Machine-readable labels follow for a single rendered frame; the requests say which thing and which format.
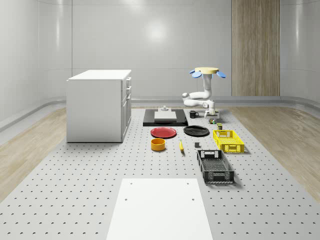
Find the black plate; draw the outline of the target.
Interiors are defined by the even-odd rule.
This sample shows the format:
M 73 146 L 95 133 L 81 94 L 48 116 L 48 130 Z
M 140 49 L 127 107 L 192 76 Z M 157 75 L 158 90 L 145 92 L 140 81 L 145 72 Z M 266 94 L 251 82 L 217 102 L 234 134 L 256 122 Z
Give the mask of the black plate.
M 210 131 L 203 126 L 189 125 L 183 129 L 184 133 L 192 137 L 205 137 L 210 134 Z

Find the yellow basket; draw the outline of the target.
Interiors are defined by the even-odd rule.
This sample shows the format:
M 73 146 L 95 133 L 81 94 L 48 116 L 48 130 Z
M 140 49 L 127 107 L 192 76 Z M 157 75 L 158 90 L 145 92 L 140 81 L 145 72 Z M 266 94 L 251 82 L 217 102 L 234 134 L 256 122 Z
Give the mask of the yellow basket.
M 213 139 L 219 150 L 225 153 L 243 153 L 244 142 L 234 130 L 214 130 Z

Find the red plate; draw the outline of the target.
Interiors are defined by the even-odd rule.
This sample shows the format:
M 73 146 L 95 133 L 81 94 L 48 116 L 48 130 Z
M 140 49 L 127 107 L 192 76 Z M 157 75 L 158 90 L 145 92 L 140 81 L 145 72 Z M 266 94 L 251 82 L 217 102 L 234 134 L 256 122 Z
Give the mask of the red plate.
M 150 134 L 155 138 L 169 139 L 175 137 L 177 132 L 171 127 L 156 127 L 150 131 Z

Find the dark grey basket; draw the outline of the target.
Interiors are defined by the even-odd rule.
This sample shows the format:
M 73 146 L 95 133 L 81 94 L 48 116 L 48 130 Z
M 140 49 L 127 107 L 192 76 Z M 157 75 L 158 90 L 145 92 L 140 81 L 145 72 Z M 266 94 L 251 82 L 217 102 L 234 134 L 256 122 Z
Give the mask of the dark grey basket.
M 234 182 L 234 169 L 222 150 L 198 150 L 197 160 L 205 183 Z

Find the black stove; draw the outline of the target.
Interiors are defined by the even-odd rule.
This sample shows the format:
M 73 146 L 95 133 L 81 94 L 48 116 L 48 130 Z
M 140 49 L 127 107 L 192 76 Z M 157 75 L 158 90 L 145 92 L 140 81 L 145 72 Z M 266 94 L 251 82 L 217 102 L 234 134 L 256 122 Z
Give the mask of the black stove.
M 176 120 L 166 120 L 166 121 L 156 121 L 155 112 L 158 109 L 146 109 L 143 119 L 144 127 L 186 127 L 188 126 L 188 120 L 186 118 L 183 109 L 169 108 L 169 111 L 174 112 L 176 115 Z

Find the yellow bowl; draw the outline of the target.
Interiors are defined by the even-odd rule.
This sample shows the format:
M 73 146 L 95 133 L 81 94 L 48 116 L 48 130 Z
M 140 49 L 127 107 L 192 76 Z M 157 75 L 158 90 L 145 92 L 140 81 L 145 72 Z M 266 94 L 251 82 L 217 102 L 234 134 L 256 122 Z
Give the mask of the yellow bowl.
M 163 151 L 166 148 L 166 141 L 163 138 L 154 138 L 151 140 L 151 149 L 153 151 Z

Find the white board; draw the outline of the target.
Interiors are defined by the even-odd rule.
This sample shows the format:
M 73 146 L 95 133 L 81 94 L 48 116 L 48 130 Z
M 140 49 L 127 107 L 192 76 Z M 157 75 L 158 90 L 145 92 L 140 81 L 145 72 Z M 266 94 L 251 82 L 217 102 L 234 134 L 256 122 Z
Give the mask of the white board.
M 124 178 L 106 240 L 213 240 L 195 178 Z

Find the white cabinet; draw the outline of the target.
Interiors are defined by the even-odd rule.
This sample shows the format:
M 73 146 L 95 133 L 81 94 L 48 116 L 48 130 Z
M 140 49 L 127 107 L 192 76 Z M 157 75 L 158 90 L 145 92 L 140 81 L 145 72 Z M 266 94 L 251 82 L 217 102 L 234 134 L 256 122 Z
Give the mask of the white cabinet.
M 67 80 L 67 142 L 123 142 L 131 121 L 131 72 L 87 70 Z

